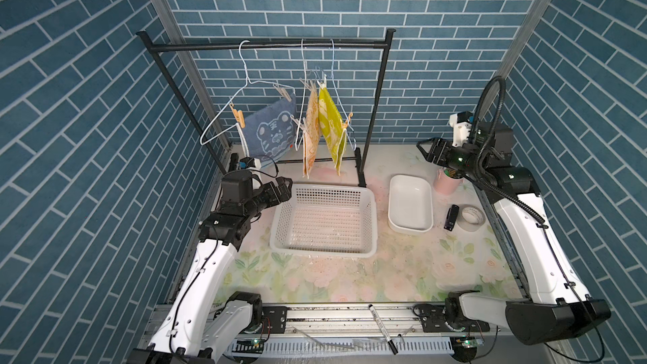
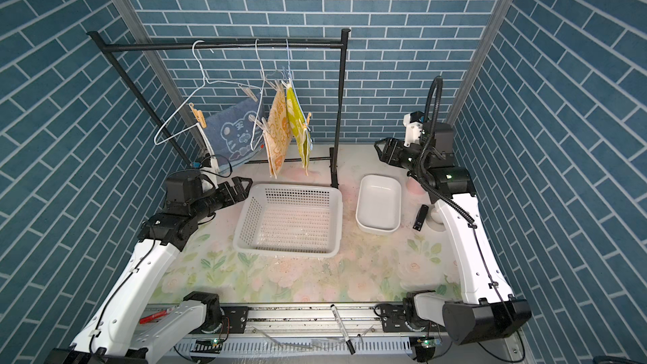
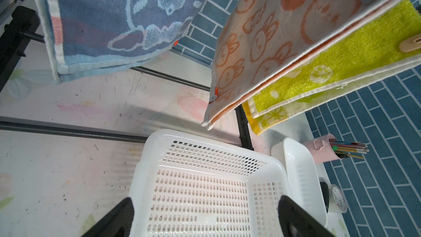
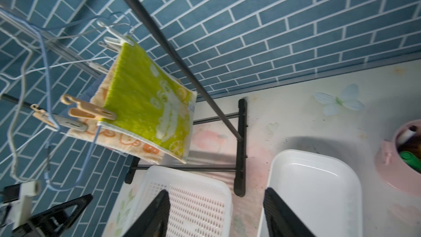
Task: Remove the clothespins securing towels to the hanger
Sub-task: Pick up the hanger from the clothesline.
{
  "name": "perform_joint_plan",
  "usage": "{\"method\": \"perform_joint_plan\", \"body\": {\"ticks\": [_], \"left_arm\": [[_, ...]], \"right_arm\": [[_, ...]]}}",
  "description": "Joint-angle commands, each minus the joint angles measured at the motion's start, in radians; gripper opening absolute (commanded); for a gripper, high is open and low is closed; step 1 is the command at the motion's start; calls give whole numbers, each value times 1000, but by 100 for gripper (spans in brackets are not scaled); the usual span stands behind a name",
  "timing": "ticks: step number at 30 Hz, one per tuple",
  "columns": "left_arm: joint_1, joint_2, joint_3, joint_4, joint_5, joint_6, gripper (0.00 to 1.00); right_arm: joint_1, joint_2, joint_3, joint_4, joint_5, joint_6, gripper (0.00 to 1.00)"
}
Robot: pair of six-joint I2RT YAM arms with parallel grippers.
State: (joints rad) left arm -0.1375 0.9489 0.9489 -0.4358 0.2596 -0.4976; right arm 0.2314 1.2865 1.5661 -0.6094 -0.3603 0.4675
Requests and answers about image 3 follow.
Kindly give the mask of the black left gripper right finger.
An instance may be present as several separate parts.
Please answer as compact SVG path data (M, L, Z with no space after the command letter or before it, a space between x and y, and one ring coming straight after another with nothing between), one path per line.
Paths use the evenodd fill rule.
M334 237L287 195L280 198L277 211L284 237Z

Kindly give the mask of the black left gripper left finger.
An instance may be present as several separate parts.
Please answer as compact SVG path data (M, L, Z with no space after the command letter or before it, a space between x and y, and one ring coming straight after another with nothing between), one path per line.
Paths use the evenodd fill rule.
M129 237L134 215L132 199L126 197L84 233L83 237Z

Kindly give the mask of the beige clothespin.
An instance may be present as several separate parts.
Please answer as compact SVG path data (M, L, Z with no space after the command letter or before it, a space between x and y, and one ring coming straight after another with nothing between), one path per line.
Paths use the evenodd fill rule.
M419 49L421 49L421 34L405 39L399 44L401 53L409 53Z

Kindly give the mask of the yellow green towel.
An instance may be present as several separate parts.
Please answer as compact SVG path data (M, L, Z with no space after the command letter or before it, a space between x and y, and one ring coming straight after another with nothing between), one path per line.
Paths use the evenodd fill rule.
M256 135L298 114L420 65L401 42L420 34L421 15L403 0L243 103Z

